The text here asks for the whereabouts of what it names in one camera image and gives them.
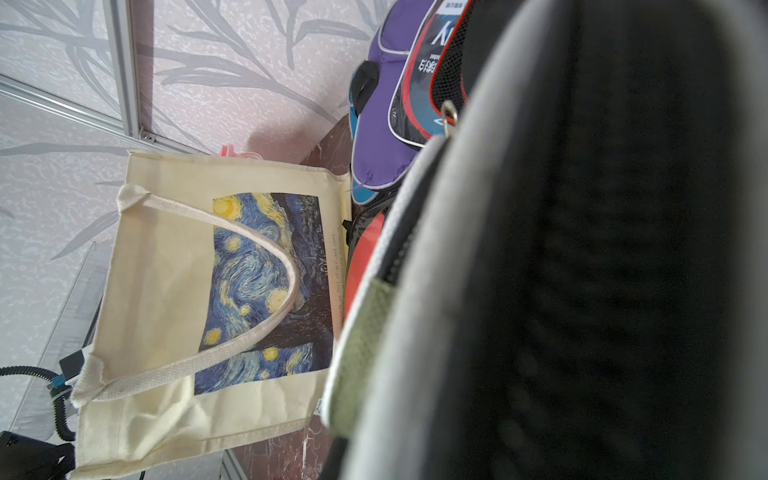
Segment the clear case red paddle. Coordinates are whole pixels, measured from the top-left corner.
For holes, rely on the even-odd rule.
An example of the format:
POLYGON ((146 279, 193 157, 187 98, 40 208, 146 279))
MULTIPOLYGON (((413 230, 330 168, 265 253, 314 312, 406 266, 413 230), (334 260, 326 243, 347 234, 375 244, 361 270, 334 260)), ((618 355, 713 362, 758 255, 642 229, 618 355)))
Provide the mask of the clear case red paddle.
POLYGON ((392 203, 393 199, 390 198, 376 205, 369 205, 361 210, 353 220, 342 222, 348 247, 343 322, 349 318, 352 303, 378 243, 392 203))

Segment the blue paddle case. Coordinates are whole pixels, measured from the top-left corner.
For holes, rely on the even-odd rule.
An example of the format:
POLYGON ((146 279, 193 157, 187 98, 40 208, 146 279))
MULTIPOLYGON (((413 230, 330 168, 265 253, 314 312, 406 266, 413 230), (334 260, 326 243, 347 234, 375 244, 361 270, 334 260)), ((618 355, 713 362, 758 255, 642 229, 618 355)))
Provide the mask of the blue paddle case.
MULTIPOLYGON (((353 106, 349 109, 348 120, 351 140, 355 141, 358 117, 353 106)), ((352 178, 351 195, 355 204, 365 206, 371 204, 379 196, 379 193, 362 186, 355 178, 352 178)))

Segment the canvas tote bag starry print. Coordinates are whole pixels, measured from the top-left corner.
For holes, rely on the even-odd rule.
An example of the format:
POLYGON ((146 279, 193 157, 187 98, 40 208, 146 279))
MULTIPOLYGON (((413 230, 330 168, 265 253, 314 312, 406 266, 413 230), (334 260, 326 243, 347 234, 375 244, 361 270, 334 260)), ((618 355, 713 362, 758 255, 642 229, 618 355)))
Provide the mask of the canvas tote bag starry print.
POLYGON ((76 479, 118 479, 300 430, 344 313, 351 180, 134 152, 91 350, 76 479))

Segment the clear paddle case teal paddle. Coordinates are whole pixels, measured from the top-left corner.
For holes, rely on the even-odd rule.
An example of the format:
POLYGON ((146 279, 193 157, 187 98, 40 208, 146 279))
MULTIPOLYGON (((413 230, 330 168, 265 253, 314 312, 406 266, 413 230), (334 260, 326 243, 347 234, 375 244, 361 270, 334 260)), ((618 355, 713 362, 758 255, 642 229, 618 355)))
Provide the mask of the clear paddle case teal paddle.
POLYGON ((430 1, 417 24, 387 114, 390 132, 406 145, 420 148, 443 132, 433 80, 470 6, 469 1, 430 1))

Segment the green paddle case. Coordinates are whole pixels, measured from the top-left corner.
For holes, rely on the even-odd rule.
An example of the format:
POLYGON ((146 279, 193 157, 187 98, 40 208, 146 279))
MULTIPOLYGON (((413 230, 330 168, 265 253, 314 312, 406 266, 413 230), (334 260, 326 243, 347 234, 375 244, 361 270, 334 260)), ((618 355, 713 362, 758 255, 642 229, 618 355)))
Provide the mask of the green paddle case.
POLYGON ((767 475, 767 5, 478 1, 324 479, 767 475))

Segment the red trimmed paddle case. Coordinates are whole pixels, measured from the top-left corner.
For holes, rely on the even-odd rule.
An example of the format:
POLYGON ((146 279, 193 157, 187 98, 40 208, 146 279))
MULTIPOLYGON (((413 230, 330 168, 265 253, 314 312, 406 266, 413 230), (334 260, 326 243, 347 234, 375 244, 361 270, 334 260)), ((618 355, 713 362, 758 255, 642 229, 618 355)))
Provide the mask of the red trimmed paddle case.
POLYGON ((469 103, 486 61, 522 5, 520 0, 467 2, 430 83, 430 100, 439 117, 446 101, 457 113, 469 103))

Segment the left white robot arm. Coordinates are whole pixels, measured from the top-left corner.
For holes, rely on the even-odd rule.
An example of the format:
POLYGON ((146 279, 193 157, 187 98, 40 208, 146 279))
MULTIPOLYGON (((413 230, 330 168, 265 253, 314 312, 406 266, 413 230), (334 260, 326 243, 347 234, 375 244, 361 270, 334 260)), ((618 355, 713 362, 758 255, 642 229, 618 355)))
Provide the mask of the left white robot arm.
POLYGON ((12 428, 1 432, 1 477, 65 479, 75 468, 76 434, 67 407, 72 387, 63 375, 38 366, 7 366, 1 375, 44 382, 27 388, 12 428))

